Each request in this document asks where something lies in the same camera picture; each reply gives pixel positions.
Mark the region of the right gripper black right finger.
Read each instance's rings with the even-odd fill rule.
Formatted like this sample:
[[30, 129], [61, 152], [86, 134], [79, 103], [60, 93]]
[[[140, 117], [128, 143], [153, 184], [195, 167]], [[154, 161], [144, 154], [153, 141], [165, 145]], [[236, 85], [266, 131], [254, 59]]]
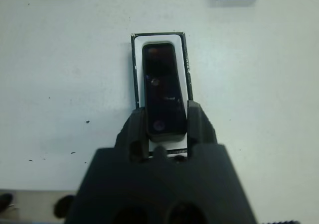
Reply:
[[201, 105], [193, 100], [187, 102], [187, 156], [193, 155], [198, 144], [217, 144], [216, 132]]

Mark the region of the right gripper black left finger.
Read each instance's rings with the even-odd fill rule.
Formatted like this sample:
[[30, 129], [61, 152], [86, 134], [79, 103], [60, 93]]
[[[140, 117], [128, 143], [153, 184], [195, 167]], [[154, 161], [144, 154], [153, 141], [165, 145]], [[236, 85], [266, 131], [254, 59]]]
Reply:
[[133, 163], [143, 163], [149, 158], [145, 108], [132, 111], [117, 135], [116, 148]]

